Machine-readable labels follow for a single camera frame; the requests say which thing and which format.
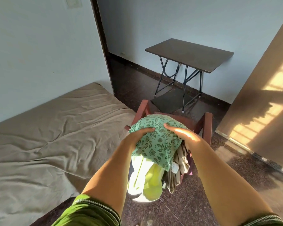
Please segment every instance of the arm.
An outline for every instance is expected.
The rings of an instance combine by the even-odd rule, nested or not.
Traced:
[[[237,226],[272,209],[256,190],[223,162],[213,149],[190,130],[164,124],[185,140],[191,151],[208,201],[221,226]]]
[[[145,128],[130,133],[123,139],[111,158],[95,173],[82,194],[110,205],[120,216],[127,192],[131,155],[144,134],[155,129]]]

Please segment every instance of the bed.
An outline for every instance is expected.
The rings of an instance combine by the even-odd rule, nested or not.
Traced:
[[[30,225],[77,196],[134,116],[91,83],[1,122],[0,225]]]

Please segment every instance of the dark brown baseboard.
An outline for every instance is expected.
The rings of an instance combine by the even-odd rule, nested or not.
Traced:
[[[129,60],[126,60],[124,59],[123,57],[120,57],[120,56],[117,56],[117,55],[114,55],[112,53],[109,53],[110,57],[114,60],[117,60],[118,62],[124,64],[125,66],[130,66],[132,68],[134,68],[135,70],[138,70],[139,72],[143,73],[143,74],[146,74],[150,77],[154,77],[155,79],[159,80],[160,77],[161,77],[161,74],[160,73],[157,73],[157,72],[154,72],[152,70],[149,70],[145,67],[142,67],[136,63],[133,63]],[[163,81],[166,82],[166,83],[170,83],[172,82],[172,79],[171,78],[168,78],[166,76],[163,76],[162,77]],[[178,82],[177,80],[175,80],[175,83],[174,83],[175,86],[177,86],[178,88],[181,88],[183,89],[183,84]],[[198,90],[197,89],[194,89],[190,86],[186,86],[186,90],[191,92],[192,95],[196,95],[198,93]],[[204,102],[209,102],[210,104],[214,104],[214,105],[218,105],[219,108],[222,108],[223,110],[228,110],[228,108],[230,107],[230,103],[227,103],[223,100],[220,100],[218,98],[215,98],[211,95],[208,95],[204,92],[202,92],[202,95],[201,95],[201,100],[204,101]]]

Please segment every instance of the switch plate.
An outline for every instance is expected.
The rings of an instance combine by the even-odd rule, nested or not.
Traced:
[[[66,0],[66,3],[68,9],[80,8],[83,6],[81,0]]]

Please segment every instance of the green floral fabric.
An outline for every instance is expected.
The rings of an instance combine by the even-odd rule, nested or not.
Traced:
[[[174,127],[186,128],[177,120],[161,114],[147,115],[141,118],[136,124],[132,125],[129,133],[135,132],[142,128],[155,128],[155,131],[144,135],[136,144],[133,156],[143,156],[158,164],[166,171],[171,167],[174,152],[182,142],[174,132],[166,129],[164,123]]]

